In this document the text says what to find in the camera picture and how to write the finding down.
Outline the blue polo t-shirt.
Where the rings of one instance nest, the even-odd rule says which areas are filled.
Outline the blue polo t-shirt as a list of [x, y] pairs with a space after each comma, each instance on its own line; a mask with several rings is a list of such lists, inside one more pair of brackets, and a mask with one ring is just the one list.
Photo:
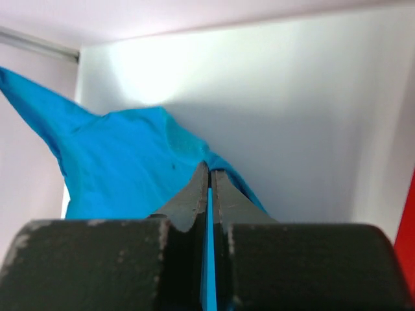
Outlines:
[[[244, 179], [206, 142], [182, 128], [163, 108], [93, 114], [8, 69], [1, 92], [56, 157], [69, 191], [63, 220], [142, 220], [175, 197], [205, 163], [227, 173], [252, 203]], [[205, 261], [203, 276], [211, 276]]]

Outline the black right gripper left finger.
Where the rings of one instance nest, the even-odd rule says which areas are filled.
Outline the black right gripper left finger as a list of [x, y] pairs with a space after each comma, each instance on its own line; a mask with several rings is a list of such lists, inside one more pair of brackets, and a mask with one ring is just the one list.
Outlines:
[[2, 310], [201, 310], [209, 170], [142, 220], [36, 220], [1, 267]]

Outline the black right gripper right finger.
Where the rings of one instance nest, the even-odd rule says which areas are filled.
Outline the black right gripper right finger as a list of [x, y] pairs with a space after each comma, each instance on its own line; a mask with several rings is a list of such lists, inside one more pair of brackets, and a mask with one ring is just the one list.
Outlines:
[[410, 310], [393, 247], [369, 224], [281, 224], [211, 174], [219, 310]]

